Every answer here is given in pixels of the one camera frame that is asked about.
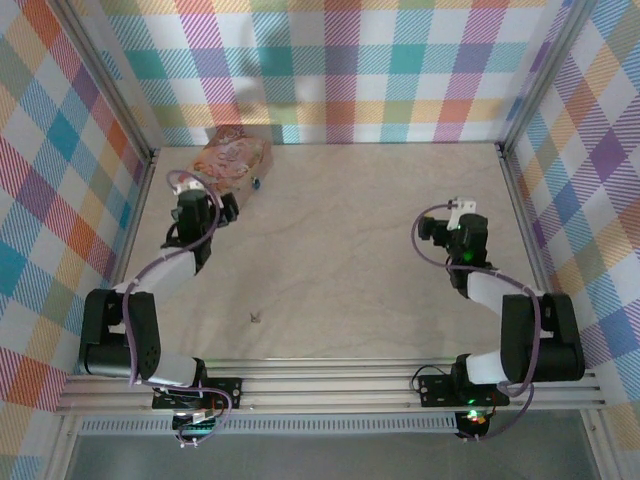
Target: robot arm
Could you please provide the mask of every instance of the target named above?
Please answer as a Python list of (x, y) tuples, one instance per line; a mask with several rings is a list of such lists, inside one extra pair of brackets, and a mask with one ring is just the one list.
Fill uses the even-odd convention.
[[(460, 355), (451, 376), (458, 396), (473, 399), (486, 385), (522, 383), (531, 361), (534, 309), (529, 295), (491, 274), (487, 261), (488, 221), (475, 213), (472, 199), (449, 202), (451, 218), (424, 217), (418, 224), (422, 240), (433, 239), (449, 254), (448, 265), (475, 267), (449, 269), (451, 285), (465, 298), (482, 304), (502, 319), (500, 349), (483, 355)], [(566, 294), (533, 290), (542, 313), (541, 339), (534, 382), (579, 380), (585, 363), (571, 299)]]
[[(178, 188), (178, 203), (172, 216), (174, 223), (167, 232), (158, 257), (166, 258), (202, 238), (220, 209), (218, 227), (236, 220), (238, 205), (233, 194), (222, 197), (216, 205), (197, 182)], [(193, 250), (185, 250), (157, 265), (137, 283), (129, 296), (129, 317), (136, 338), (138, 374), (151, 383), (190, 387), (202, 383), (206, 370), (201, 360), (164, 352), (156, 317), (156, 305), (167, 300), (174, 291), (195, 276), (211, 255), (211, 239)], [(123, 322), (122, 302), (131, 280), (114, 288), (96, 289), (85, 301), (80, 363), (89, 374), (128, 378), (131, 375), (131, 353), (126, 335), (117, 333)]]

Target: floor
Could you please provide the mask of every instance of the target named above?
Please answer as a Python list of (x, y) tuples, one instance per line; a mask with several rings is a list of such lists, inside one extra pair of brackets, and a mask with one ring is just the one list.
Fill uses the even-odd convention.
[[(128, 277), (156, 255), (171, 223), (166, 172), (198, 151), (161, 151)], [(216, 233), (203, 270), (158, 308), (165, 350), (440, 358), (498, 347), (499, 319), (460, 297), (409, 240), (423, 209), (473, 196), (489, 219), (490, 261), (533, 283), (493, 145), (278, 146), (274, 158), (239, 220)]]
[[(492, 420), (508, 420), (508, 412)], [(198, 449), (172, 436), (80, 436), (70, 480), (549, 480), (600, 478), (579, 412), (530, 412), (504, 435), (218, 435)]]

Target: beige table surface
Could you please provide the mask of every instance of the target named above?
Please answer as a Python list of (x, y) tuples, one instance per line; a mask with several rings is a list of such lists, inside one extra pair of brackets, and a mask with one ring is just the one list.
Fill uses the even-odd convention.
[[(171, 223), (166, 172), (198, 151), (161, 151), (128, 277), (155, 257)], [(158, 307), (163, 349), (253, 359), (497, 348), (500, 320), (463, 299), (409, 241), (423, 209), (473, 196), (489, 219), (489, 260), (533, 283), (492, 145), (278, 146), (274, 158), (238, 221), (215, 234), (203, 270)], [(423, 246), (444, 260), (444, 250)]]

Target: plaid wall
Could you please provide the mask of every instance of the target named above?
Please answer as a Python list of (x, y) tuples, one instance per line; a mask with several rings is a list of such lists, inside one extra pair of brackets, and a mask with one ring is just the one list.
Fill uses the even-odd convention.
[(153, 148), (161, 147), (162, 144), (159, 144), (152, 134), (152, 131), (151, 131), (152, 127), (149, 125), (145, 115), (142, 113), (140, 104), (137, 101), (136, 96), (134, 95), (131, 89), (130, 83), (127, 80), (125, 80), (124, 75), (120, 71), (120, 68), (118, 67), (115, 59), (113, 58), (113, 55), (111, 54), (109, 49), (106, 47), (104, 41), (102, 40), (102, 37), (98, 33), (96, 22), (93, 16), (89, 14), (86, 1), (85, 0), (69, 0), (69, 3), (73, 6), (78, 17), (82, 20), (83, 26), (87, 34), (91, 38), (91, 41), (93, 42), (94, 47), (102, 55), (102, 62), (106, 70), (111, 75), (111, 79), (116, 84), (125, 103), (129, 107), (129, 110), (133, 115), (134, 119), (136, 120), (138, 128), (140, 129), (142, 134), (145, 136), (147, 143)]
[(515, 120), (516, 115), (518, 115), (518, 113), (520, 112), (520, 108), (522, 107), (524, 99), (527, 98), (527, 95), (533, 88), (538, 78), (540, 68), (547, 61), (551, 46), (562, 30), (562, 27), (567, 20), (567, 16), (569, 15), (569, 11), (571, 10), (571, 7), (574, 5), (574, 3), (575, 0), (563, 0), (562, 5), (560, 6), (558, 13), (556, 14), (556, 17), (554, 18), (551, 27), (547, 31), (547, 35), (545, 36), (544, 41), (542, 42), (542, 45), (540, 46), (540, 49), (538, 50), (533, 63), (531, 63), (531, 66), (529, 67), (529, 71), (527, 72), (524, 82), (522, 82), (520, 91), (518, 92), (518, 95), (511, 105), (511, 109), (509, 110), (507, 118), (502, 127), (502, 132), (499, 137), (500, 139), (506, 138), (507, 133), (511, 129), (513, 121)]
[(0, 479), (34, 478), (142, 162), (45, 0), (0, 0)]
[(517, 147), (555, 288), (571, 294), (640, 478), (640, 1), (601, 0)]
[(275, 143), (496, 140), (570, 3), (100, 0), (174, 146), (225, 123)]

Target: aluminum rail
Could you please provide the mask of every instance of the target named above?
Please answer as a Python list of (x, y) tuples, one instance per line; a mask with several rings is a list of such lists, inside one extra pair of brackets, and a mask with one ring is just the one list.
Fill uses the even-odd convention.
[[(208, 362), (209, 377), (243, 378), (238, 414), (337, 414), (451, 412), (455, 407), (422, 408), (409, 387), (428, 360), (224, 360)], [(441, 368), (448, 364), (436, 363)], [(518, 410), (526, 393), (501, 410)], [(71, 376), (60, 398), (63, 415), (166, 414), (151, 410), (153, 392), (129, 388), (126, 380)], [(605, 404), (595, 375), (578, 382), (536, 384), (533, 410), (598, 409)]]

